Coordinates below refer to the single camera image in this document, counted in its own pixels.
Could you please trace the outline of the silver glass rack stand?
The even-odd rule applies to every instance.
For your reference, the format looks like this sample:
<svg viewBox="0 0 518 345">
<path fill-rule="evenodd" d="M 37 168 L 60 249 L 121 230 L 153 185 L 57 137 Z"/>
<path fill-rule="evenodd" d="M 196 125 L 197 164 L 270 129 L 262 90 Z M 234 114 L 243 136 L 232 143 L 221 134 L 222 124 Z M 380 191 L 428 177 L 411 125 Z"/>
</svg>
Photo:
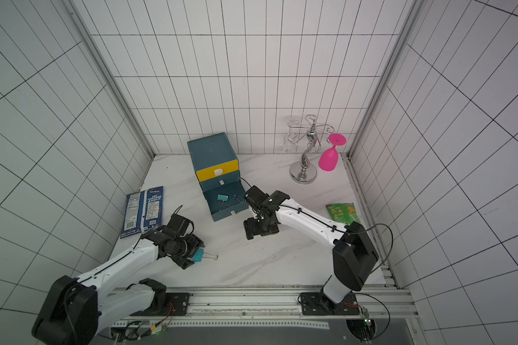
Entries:
<svg viewBox="0 0 518 345">
<path fill-rule="evenodd" d="M 306 146 L 300 161 L 291 165 L 289 173 L 294 182 L 307 185 L 313 183 L 317 178 L 317 169 L 311 164 L 309 155 L 317 154 L 322 149 L 319 137 L 331 135 L 335 129 L 329 124 L 319 124 L 318 117 L 313 114 L 306 115 L 301 123 L 300 141 L 306 139 Z"/>
</svg>

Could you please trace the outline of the teal drawer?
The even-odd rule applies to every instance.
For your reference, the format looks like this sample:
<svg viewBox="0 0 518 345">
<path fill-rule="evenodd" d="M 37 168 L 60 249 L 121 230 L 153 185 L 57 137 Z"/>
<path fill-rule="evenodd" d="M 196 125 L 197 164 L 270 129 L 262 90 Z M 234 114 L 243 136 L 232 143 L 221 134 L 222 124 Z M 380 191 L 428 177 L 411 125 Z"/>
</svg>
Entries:
<svg viewBox="0 0 518 345">
<path fill-rule="evenodd" d="M 204 192 L 213 221 L 220 221 L 248 209 L 241 181 L 221 185 Z"/>
<path fill-rule="evenodd" d="M 217 177 L 214 177 L 212 179 L 208 179 L 205 181 L 200 182 L 201 189 L 206 192 L 213 190 L 215 188 L 219 188 L 223 185 L 231 184 L 238 182 L 240 179 L 240 171 L 236 170 L 234 172 L 229 172 L 225 175 L 220 175 Z"/>
</svg>

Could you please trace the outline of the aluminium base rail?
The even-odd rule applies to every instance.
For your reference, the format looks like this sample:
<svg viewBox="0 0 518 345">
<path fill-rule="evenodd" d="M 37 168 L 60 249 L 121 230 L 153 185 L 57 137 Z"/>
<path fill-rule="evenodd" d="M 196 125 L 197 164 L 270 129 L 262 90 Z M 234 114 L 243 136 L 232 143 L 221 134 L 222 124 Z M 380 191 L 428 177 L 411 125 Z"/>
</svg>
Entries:
<svg viewBox="0 0 518 345">
<path fill-rule="evenodd" d="M 116 321 L 115 329 L 154 324 L 159 329 L 194 326 L 289 326 L 327 329 L 330 319 L 373 321 L 378 330 L 390 321 L 419 314 L 407 290 L 369 285 L 342 303 L 323 302 L 318 286 L 181 287 L 168 290 L 171 303 L 158 315 L 135 313 Z"/>
</svg>

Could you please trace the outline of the yellow top drawer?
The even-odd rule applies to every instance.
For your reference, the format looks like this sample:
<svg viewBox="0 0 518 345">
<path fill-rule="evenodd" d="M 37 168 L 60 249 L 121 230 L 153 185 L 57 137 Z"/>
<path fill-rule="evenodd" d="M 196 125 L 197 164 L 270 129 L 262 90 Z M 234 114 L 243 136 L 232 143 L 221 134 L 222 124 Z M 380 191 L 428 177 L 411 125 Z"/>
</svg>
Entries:
<svg viewBox="0 0 518 345">
<path fill-rule="evenodd" d="M 239 161 L 231 160 L 228 162 L 223 162 L 219 165 L 214 165 L 209 168 L 204 168 L 198 170 L 196 172 L 197 178 L 199 182 L 204 182 L 211 180 L 213 178 L 217 178 L 223 175 L 227 175 L 228 173 L 233 173 L 239 170 Z"/>
</svg>

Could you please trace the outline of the green snack packet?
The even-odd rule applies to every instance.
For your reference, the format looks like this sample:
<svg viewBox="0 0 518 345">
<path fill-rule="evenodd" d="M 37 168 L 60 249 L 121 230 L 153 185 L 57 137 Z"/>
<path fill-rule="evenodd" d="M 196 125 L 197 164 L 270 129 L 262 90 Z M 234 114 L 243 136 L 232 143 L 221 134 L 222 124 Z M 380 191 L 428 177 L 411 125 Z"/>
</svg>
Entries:
<svg viewBox="0 0 518 345">
<path fill-rule="evenodd" d="M 351 225 L 353 222 L 361 223 L 361 220 L 353 203 L 348 204 L 329 204 L 326 209 L 331 219 L 336 222 Z"/>
</svg>

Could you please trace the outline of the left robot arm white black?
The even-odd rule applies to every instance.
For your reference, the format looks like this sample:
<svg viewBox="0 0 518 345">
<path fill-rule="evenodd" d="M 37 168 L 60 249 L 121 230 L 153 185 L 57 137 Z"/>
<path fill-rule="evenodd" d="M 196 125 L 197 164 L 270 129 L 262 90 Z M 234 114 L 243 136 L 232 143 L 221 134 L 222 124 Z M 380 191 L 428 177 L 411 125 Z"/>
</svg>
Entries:
<svg viewBox="0 0 518 345">
<path fill-rule="evenodd" d="M 151 278 L 113 291 L 142 268 L 165 257 L 185 270 L 204 242 L 186 229 L 194 224 L 172 215 L 165 226 L 149 230 L 118 256 L 77 277 L 67 275 L 51 286 L 31 334 L 44 344 L 89 344 L 104 329 L 133 314 L 137 316 L 183 316 L 185 294 L 168 293 Z"/>
</svg>

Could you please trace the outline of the clear glass on rack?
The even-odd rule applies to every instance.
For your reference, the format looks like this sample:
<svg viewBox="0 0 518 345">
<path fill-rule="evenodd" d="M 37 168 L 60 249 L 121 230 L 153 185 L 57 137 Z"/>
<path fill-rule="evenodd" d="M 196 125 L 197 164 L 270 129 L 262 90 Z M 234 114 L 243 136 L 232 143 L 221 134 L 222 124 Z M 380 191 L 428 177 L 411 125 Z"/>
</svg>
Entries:
<svg viewBox="0 0 518 345">
<path fill-rule="evenodd" d="M 287 122 L 287 128 L 288 132 L 283 140 L 283 151 L 292 154 L 296 152 L 298 142 L 300 141 L 302 123 L 300 120 L 291 117 Z"/>
</svg>

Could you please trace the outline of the teal drawer cabinet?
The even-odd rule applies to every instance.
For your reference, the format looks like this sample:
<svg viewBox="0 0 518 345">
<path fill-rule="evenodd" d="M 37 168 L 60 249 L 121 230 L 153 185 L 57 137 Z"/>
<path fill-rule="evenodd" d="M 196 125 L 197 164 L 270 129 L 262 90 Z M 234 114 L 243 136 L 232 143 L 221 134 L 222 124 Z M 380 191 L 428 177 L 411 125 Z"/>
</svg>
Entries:
<svg viewBox="0 0 518 345">
<path fill-rule="evenodd" d="M 198 170 L 238 160 L 227 135 L 222 132 L 187 142 L 195 174 Z"/>
</svg>

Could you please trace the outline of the teal bottom drawer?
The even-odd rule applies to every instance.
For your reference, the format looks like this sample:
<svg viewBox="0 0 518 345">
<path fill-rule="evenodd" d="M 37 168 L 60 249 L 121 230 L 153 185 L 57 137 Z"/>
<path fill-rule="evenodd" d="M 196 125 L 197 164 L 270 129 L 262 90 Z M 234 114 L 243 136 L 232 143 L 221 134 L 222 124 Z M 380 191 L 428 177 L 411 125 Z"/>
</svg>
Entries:
<svg viewBox="0 0 518 345">
<path fill-rule="evenodd" d="M 220 221 L 248 209 L 241 181 L 221 185 L 204 192 L 213 221 Z"/>
</svg>

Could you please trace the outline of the magenta plastic wine glass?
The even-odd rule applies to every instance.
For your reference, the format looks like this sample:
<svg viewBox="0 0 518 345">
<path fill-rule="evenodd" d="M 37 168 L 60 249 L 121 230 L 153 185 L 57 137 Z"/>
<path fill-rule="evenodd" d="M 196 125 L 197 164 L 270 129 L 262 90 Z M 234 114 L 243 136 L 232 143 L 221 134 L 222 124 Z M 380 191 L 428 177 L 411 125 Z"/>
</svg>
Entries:
<svg viewBox="0 0 518 345">
<path fill-rule="evenodd" d="M 341 134 L 332 133 L 327 141 L 331 144 L 331 147 L 323 152 L 319 160 L 319 168 L 323 171 L 331 172 L 334 171 L 338 164 L 338 147 L 345 146 L 347 139 Z"/>
</svg>

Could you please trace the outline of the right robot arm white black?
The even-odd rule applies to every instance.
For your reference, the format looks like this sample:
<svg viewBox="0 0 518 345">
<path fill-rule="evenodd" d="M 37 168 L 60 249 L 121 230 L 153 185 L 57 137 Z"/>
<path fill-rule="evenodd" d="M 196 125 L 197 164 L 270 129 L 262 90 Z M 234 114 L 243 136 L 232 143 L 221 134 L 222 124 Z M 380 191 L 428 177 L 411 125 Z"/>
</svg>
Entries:
<svg viewBox="0 0 518 345">
<path fill-rule="evenodd" d="M 301 293 L 298 303 L 304 316 L 357 316 L 362 313 L 355 291 L 362 290 L 376 269 L 379 255 L 358 222 L 350 225 L 323 217 L 303 207 L 289 195 L 271 195 L 256 186 L 245 193 L 255 216 L 244 221 L 248 240 L 279 233 L 279 226 L 298 230 L 327 248 L 332 258 L 331 274 L 318 293 Z"/>
</svg>

